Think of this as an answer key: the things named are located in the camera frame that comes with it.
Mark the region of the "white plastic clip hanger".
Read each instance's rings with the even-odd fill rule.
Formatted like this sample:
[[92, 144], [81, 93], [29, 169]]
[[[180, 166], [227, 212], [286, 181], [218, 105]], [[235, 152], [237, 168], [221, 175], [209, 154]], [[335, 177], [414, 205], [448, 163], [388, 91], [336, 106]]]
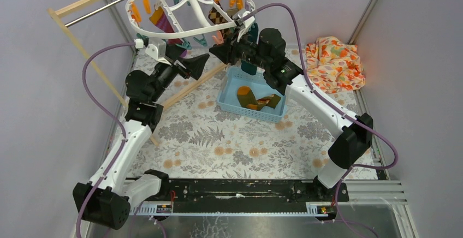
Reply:
[[[164, 33], [149, 20], [154, 10], [162, 7], [174, 33]], [[213, 25], [207, 18], [211, 8], [216, 8], [228, 21]], [[234, 28], [235, 21], [228, 14], [230, 9], [256, 9], [252, 0], [127, 0], [125, 10], [131, 28], [144, 36], [161, 39], [197, 38], [204, 34]]]

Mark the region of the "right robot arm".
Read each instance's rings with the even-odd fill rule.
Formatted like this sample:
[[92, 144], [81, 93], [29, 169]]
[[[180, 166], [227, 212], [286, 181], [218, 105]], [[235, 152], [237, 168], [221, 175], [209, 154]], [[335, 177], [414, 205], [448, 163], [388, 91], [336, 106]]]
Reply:
[[287, 95], [324, 123], [335, 141], [328, 150], [329, 161], [315, 178], [313, 193], [318, 200], [326, 201], [334, 195], [334, 186], [348, 169], [371, 147], [373, 119], [366, 113], [357, 115], [344, 108], [307, 81], [303, 69], [286, 57], [285, 48], [279, 30], [265, 28], [257, 42], [239, 38], [235, 32], [209, 52], [224, 64], [242, 60], [263, 69], [264, 80], [271, 88]]

